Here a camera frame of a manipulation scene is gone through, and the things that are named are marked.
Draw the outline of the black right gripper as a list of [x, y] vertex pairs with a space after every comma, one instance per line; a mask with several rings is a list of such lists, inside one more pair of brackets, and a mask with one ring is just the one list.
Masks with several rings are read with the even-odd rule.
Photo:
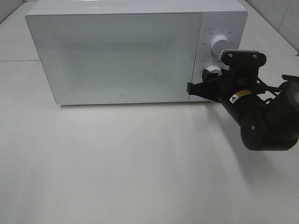
[[258, 94], [264, 93], [258, 83], [259, 68], [229, 67], [202, 72], [202, 83], [187, 83], [189, 95], [221, 103], [240, 126], [265, 126], [263, 110], [266, 103]]

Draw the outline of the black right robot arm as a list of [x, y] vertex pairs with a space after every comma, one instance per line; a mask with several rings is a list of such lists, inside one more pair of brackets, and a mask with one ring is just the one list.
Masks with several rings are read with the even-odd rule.
[[299, 139], [299, 78], [282, 78], [272, 87], [258, 78], [258, 68], [231, 66], [220, 76], [204, 70], [202, 83], [188, 83], [187, 92], [222, 104], [247, 149], [286, 151]]

